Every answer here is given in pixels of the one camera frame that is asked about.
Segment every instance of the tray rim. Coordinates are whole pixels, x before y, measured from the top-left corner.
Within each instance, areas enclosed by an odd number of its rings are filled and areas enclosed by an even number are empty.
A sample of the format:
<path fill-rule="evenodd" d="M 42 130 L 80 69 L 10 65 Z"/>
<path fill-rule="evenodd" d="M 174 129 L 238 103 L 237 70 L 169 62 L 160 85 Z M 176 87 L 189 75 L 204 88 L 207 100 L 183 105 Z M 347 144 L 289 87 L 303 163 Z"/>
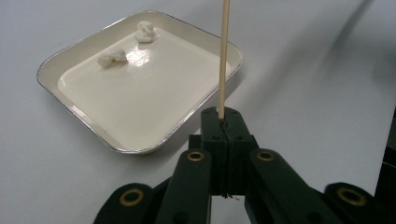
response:
<path fill-rule="evenodd" d="M 72 44 L 72 45 L 70 45 L 70 46 L 68 46 L 68 47 L 66 47 L 66 48 L 64 48 L 64 49 L 61 49 L 61 50 L 59 50 L 58 52 L 56 52 L 56 53 L 50 55 L 50 56 L 48 57 L 48 59 L 46 59 L 42 64 L 40 64 L 40 66 L 38 67 L 37 72 L 36 72 L 36 80 L 37 80 L 37 82 L 41 85 L 41 87 L 43 87 L 43 88 L 44 88 L 51 96 L 53 96 L 62 106 L 64 106 L 64 107 L 66 108 L 66 110 L 69 111 L 69 112 L 70 112 L 79 122 L 81 122 L 87 129 L 89 129 L 91 132 L 93 132 L 93 133 L 94 133 L 94 134 L 95 134 L 95 135 L 96 135 L 107 147 L 109 147 L 109 148 L 112 149 L 113 151 L 116 151 L 116 152 L 119 152 L 119 153 L 122 153 L 122 154 L 130 154 L 130 155 L 144 155 L 144 154 L 148 154 L 148 153 L 151 153 L 151 152 L 156 151 L 156 150 L 159 149 L 161 146 L 163 146 L 163 145 L 170 139 L 170 137 L 173 136 L 173 135 L 183 126 L 183 124 L 184 124 L 192 115 L 194 115 L 195 112 L 197 112 L 197 111 L 202 107 L 202 105 L 204 105 L 204 104 L 208 101 L 208 99 L 210 99 L 214 94 L 216 94 L 216 92 L 219 90 L 219 85 L 218 85 L 213 91 L 211 91 L 211 92 L 210 92 L 210 93 L 209 93 L 209 94 L 208 94 L 197 106 L 195 106 L 195 107 L 188 113 L 188 115 L 187 115 L 186 117 L 184 117 L 183 119 L 181 119 L 181 120 L 178 122 L 178 124 L 172 129 L 172 131 L 169 132 L 169 133 L 163 138 L 163 140 L 159 141 L 158 143 L 156 143 L 155 145 L 153 145 L 153 146 L 151 146 L 151 147 L 145 147 L 145 148 L 139 148 L 139 149 L 125 149 L 125 148 L 115 147 L 115 146 L 111 145 L 109 142 L 107 142 L 107 140 L 106 140 L 101 134 L 99 134 L 96 130 L 93 129 L 93 127 L 91 126 L 91 124 L 89 124 L 86 120 L 82 119 L 82 118 L 77 114 L 77 112 L 74 111 L 69 105 L 67 105 L 67 104 L 65 104 L 64 102 L 62 102 L 61 99 L 60 99 L 59 97 L 57 97 L 56 94 L 55 94 L 53 91 L 51 91 L 51 90 L 42 82 L 42 80 L 40 80 L 40 74 L 41 74 L 41 71 L 42 71 L 42 69 L 43 69 L 43 66 L 44 66 L 48 61 L 50 61 L 52 58 L 56 57 L 57 55 L 61 54 L 62 52 L 65 52 L 65 51 L 67 51 L 68 49 L 73 48 L 74 46 L 76 46 L 76 45 L 82 43 L 83 41 L 85 41 L 85 40 L 91 38 L 91 37 L 94 36 L 94 35 L 97 35 L 97 34 L 103 32 L 105 29 L 107 29 L 107 28 L 109 28 L 109 27 L 111 27 L 111 26 L 113 26 L 113 25 L 115 25 L 115 24 L 117 24 L 117 23 L 119 23 L 119 22 L 121 22 L 121 21 L 127 20 L 128 18 L 130 18 L 130 17 L 132 17 L 132 16 L 134 16 L 134 15 L 143 14 L 143 13 L 158 13 L 158 14 L 162 14 L 163 16 L 170 17 L 171 19 L 174 19 L 174 20 L 176 20 L 176 21 L 185 23 L 185 24 L 191 26 L 192 28 L 195 28 L 195 29 L 197 29 L 197 30 L 199 30 L 199 31 L 201 31 L 201 32 L 207 33 L 208 35 L 212 35 L 212 36 L 214 36 L 214 37 L 220 38 L 218 35 L 213 35 L 213 34 L 209 33 L 208 31 L 205 31 L 205 30 L 203 30 L 203 29 L 201 29 L 201 28 L 199 28 L 199 27 L 196 27 L 195 25 L 192 25 L 192 24 L 190 24 L 190 23 L 187 23 L 187 22 L 185 22 L 185 21 L 182 21 L 181 19 L 178 19 L 178 18 L 176 18 L 176 17 L 174 17 L 174 16 L 171 16 L 171 15 L 169 15 L 169 14 L 166 14 L 166 13 L 164 13 L 164 12 L 157 11 L 157 10 L 144 10 L 144 11 L 136 12 L 136 13 L 130 14 L 130 15 L 126 16 L 126 17 L 123 17 L 122 19 L 120 19 L 120 20 L 118 20 L 118 21 L 115 21 L 115 22 L 109 24 L 108 26 L 106 26 L 106 27 L 100 29 L 99 31 L 97 31 L 97 32 L 95 32 L 95 33 L 93 33 L 93 34 L 91 34 L 91 35 L 88 35 L 88 36 L 86 36 L 86 37 L 81 38 L 81 39 L 80 39 L 79 41 L 77 41 L 76 43 L 74 43 L 74 44 Z M 233 46 L 233 48 L 236 49 L 236 52 L 237 52 L 238 55 L 239 55 L 240 61 L 239 61 L 239 64 L 235 67 L 235 69 L 231 72 L 231 74 L 228 75 L 228 76 L 226 77 L 226 81 L 228 81 L 231 77 L 233 77 L 233 75 L 234 75 L 234 74 L 239 70 L 239 68 L 241 67 L 242 62 L 243 62 L 243 60 L 244 60 L 244 59 L 243 59 L 243 55 L 242 55 L 240 49 L 239 49 L 235 44 L 233 44 L 231 41 L 228 41 L 227 44 Z"/>

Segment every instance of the wooden skewer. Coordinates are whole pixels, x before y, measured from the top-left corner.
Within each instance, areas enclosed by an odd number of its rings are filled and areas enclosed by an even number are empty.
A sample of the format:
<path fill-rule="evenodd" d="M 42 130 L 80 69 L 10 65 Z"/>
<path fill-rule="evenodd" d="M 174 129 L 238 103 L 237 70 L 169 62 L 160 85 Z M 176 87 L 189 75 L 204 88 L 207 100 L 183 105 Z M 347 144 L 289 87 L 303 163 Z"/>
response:
<path fill-rule="evenodd" d="M 221 49 L 220 49 L 220 69 L 219 69 L 219 112 L 218 112 L 219 119 L 224 119 L 225 73 L 226 73 L 226 63 L 227 63 L 229 14 L 230 14 L 230 0 L 224 0 L 222 27 L 221 27 Z"/>

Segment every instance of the white enamel tray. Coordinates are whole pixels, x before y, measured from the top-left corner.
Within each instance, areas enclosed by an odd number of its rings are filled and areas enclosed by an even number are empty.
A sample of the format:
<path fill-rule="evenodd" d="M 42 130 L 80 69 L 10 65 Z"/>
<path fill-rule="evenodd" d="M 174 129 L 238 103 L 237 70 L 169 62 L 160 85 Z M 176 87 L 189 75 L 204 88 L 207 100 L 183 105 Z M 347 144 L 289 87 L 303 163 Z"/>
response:
<path fill-rule="evenodd" d="M 136 25 L 157 36 L 138 43 Z M 102 52 L 122 48 L 128 62 L 103 68 Z M 38 82 L 110 148 L 154 151 L 218 89 L 220 39 L 157 11 L 134 14 L 51 56 Z M 242 62 L 228 44 L 227 79 Z"/>

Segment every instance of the white table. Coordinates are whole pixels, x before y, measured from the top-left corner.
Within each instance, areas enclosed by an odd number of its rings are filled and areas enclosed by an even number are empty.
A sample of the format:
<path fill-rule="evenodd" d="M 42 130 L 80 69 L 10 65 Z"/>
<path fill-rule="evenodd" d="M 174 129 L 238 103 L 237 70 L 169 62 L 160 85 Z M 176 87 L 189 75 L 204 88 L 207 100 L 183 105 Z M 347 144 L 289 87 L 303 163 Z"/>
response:
<path fill-rule="evenodd" d="M 261 147 L 278 151 L 320 191 L 342 181 L 374 194 L 396 104 L 396 3 L 357 10 L 362 2 L 232 1 L 229 37 L 244 63 L 226 105 L 242 113 Z M 118 187 L 154 187 L 170 176 L 188 135 L 199 132 L 198 116 L 154 154 L 118 154 L 41 88 L 35 73 L 51 54 L 143 10 L 219 35 L 221 6 L 2 1 L 0 223 L 92 223 Z M 212 223 L 249 223 L 243 200 L 215 198 Z"/>

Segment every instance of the white cotton ball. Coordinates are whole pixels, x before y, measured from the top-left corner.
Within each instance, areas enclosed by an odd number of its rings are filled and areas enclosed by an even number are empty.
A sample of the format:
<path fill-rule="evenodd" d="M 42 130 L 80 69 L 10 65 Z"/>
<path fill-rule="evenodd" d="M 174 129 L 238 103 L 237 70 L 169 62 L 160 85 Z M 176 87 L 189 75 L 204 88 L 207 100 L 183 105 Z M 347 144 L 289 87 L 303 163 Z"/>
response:
<path fill-rule="evenodd" d="M 126 62 L 126 54 L 125 50 L 117 49 L 117 50 L 110 50 L 108 52 L 102 53 L 98 58 L 98 63 L 102 67 L 108 67 L 113 63 L 113 61 L 117 62 Z"/>
<path fill-rule="evenodd" d="M 134 33 L 134 38 L 140 43 L 151 42 L 156 35 L 154 27 L 149 21 L 141 21 L 136 27 L 137 31 Z"/>

